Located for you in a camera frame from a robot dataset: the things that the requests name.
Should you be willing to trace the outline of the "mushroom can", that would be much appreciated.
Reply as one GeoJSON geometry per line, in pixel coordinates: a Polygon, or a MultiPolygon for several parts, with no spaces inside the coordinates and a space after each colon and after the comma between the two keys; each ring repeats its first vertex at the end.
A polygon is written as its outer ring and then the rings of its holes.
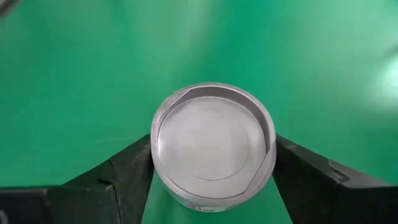
{"type": "Polygon", "coordinates": [[[199,83],[168,96],[150,129],[155,170],[171,196],[200,212],[223,212],[259,193],[276,164],[274,122],[252,94],[199,83]]]}

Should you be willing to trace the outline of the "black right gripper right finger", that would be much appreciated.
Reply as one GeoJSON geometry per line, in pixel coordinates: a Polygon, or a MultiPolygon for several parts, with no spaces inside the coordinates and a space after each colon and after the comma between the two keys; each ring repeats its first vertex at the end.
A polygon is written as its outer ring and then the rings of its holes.
{"type": "Polygon", "coordinates": [[[381,181],[276,137],[273,178],[293,224],[380,224],[381,181]]]}

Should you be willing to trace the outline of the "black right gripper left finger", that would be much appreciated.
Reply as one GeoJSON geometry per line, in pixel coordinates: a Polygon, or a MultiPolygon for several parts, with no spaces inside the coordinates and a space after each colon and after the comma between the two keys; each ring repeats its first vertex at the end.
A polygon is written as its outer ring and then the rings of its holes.
{"type": "Polygon", "coordinates": [[[146,134],[119,153],[48,190],[54,224],[141,224],[154,165],[146,134]]]}

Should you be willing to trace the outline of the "green table mat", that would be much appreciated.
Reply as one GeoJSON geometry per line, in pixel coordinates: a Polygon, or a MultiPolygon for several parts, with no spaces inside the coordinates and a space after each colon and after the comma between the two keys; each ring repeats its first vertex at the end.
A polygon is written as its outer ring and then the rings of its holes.
{"type": "Polygon", "coordinates": [[[0,14],[0,187],[65,183],[205,82],[398,185],[398,0],[14,0],[0,14]]]}

